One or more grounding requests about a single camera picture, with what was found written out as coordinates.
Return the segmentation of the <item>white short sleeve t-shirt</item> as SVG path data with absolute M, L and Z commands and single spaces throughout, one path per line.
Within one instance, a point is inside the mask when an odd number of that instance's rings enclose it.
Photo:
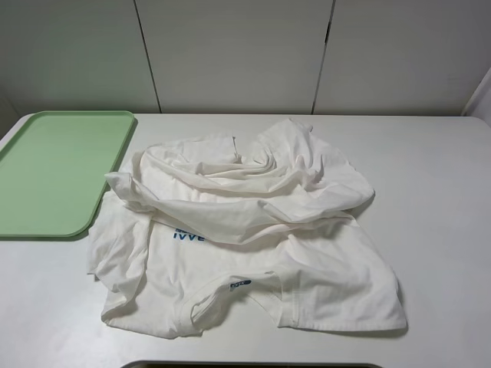
M 396 276 L 351 214 L 374 189 L 309 126 L 276 123 L 245 155 L 227 135 L 153 145 L 105 179 L 87 272 L 109 327 L 198 336 L 246 299 L 277 327 L 407 326 Z

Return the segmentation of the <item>light green plastic tray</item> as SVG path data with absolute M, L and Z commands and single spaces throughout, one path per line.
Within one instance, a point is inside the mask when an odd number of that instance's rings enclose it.
M 1 150 L 1 236 L 70 238 L 84 231 L 134 126 L 127 111 L 31 115 Z

